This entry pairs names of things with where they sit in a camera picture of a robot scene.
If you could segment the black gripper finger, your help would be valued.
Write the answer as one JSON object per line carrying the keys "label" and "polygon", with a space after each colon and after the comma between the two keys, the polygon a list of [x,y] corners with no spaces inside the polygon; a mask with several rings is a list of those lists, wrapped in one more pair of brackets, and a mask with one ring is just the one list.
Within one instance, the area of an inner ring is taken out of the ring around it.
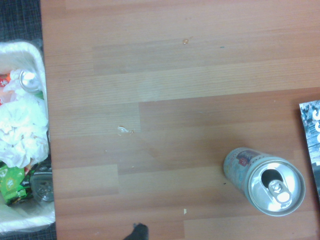
{"label": "black gripper finger", "polygon": [[149,240],[149,228],[143,223],[133,225],[133,231],[124,240]]}

